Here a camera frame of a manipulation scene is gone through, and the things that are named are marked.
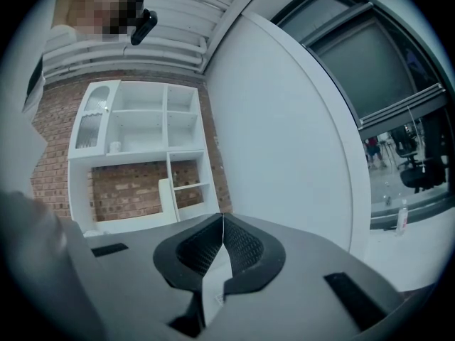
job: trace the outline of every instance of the frosted glass panel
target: frosted glass panel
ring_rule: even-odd
[[[97,145],[102,114],[89,115],[80,121],[76,149],[93,148]]]
[[[313,0],[293,13],[280,28],[300,42],[348,8],[338,0]]]
[[[360,118],[414,94],[404,60],[376,23],[314,51],[340,82]]]
[[[90,94],[85,111],[99,110],[106,106],[107,97],[109,96],[109,88],[106,86],[98,87]]]

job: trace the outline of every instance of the office chair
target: office chair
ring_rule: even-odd
[[[403,184],[408,188],[414,188],[414,193],[418,193],[420,188],[428,190],[446,182],[446,166],[441,156],[447,154],[447,148],[439,117],[437,114],[430,114],[422,118],[422,125],[426,138],[425,159],[414,161],[413,168],[400,173]]]
[[[415,155],[417,155],[417,144],[414,139],[410,137],[410,135],[406,132],[406,129],[404,126],[397,127],[396,129],[393,129],[390,132],[390,135],[395,142],[395,151],[397,152],[398,156],[400,158],[406,159],[405,162],[400,163],[397,166],[397,169],[400,169],[400,166],[405,166],[406,168],[408,167],[409,164],[412,165],[412,167],[416,166],[415,160],[414,160],[414,155],[410,155],[415,152]]]

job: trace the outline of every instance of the curved white wall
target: curved white wall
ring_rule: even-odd
[[[207,84],[234,212],[319,234],[362,258],[368,168],[322,67],[281,29],[246,13],[215,54]]]

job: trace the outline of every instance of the window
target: window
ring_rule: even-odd
[[[317,28],[349,8],[338,0],[308,0],[291,14],[281,28],[301,42]]]
[[[371,183],[372,216],[437,201],[449,190],[453,163],[451,134],[445,109],[364,140]]]
[[[409,68],[376,18],[334,32],[311,49],[349,96],[360,118],[414,94]]]
[[[455,205],[449,81],[406,23],[378,0],[296,0],[272,21],[319,61],[358,125],[371,228],[396,224],[404,198],[410,222]]]
[[[346,91],[360,118],[437,82],[415,45],[383,21],[364,14],[310,47]]]

